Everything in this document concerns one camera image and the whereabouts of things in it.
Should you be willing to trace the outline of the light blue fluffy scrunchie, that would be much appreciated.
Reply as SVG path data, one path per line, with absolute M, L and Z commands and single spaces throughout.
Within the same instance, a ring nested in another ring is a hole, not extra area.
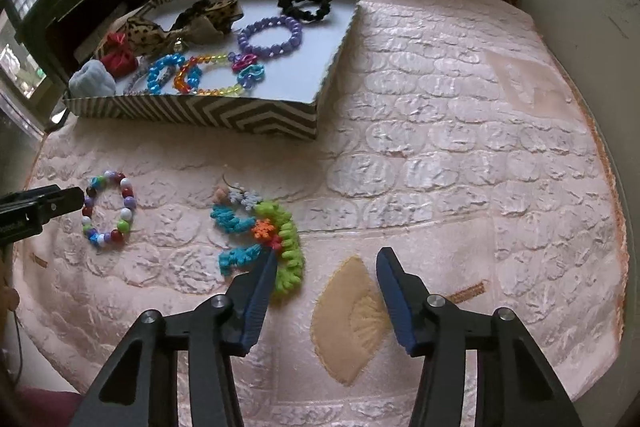
M 70 77 L 68 89 L 73 98 L 102 98 L 116 93 L 116 82 L 101 61 L 89 60 Z

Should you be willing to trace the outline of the red satin bow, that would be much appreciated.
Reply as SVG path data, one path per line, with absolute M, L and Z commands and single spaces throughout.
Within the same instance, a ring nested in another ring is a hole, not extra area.
M 100 62 L 115 79 L 132 74 L 138 68 L 138 61 L 123 32 L 111 32 L 106 36 Z

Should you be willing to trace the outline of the leopard print bow with bell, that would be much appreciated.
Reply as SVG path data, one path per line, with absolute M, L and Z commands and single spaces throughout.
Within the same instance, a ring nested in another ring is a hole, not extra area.
M 155 56 L 172 51 L 178 41 L 208 46 L 229 35 L 232 25 L 244 16 L 239 0 L 200 0 L 181 12 L 171 28 L 139 15 L 130 16 L 122 26 L 134 55 Z

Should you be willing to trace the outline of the black scrunchie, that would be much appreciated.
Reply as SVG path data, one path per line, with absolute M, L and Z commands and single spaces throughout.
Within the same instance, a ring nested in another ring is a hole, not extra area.
M 318 23 L 331 12 L 333 0 L 278 0 L 282 14 L 302 23 Z

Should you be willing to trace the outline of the pink quilted table cover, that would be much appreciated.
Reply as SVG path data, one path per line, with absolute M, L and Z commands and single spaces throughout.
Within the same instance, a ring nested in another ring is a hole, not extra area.
M 302 285 L 233 369 L 250 426 L 403 426 L 421 363 L 394 338 L 375 257 L 395 251 L 463 309 L 509 307 L 572 398 L 623 335 L 625 223 L 602 142 L 532 19 L 499 0 L 335 0 L 344 52 L 325 94 L 157 95 L 96 104 L 44 141 L 30 184 L 132 181 L 130 239 L 104 253 L 78 215 L 14 251 L 18 315 L 86 390 L 144 310 L 223 291 L 233 183 L 291 213 Z

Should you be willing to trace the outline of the striped black white tray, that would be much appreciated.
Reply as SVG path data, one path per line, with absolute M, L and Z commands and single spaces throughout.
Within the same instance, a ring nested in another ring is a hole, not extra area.
M 163 28 L 200 0 L 150 0 L 137 15 Z M 282 14 L 278 0 L 239 0 L 243 18 L 208 46 L 189 44 L 153 61 L 142 89 L 102 98 L 65 95 L 87 118 L 198 124 L 250 133 L 316 139 L 320 107 L 352 28 L 359 0 L 333 0 L 318 23 Z

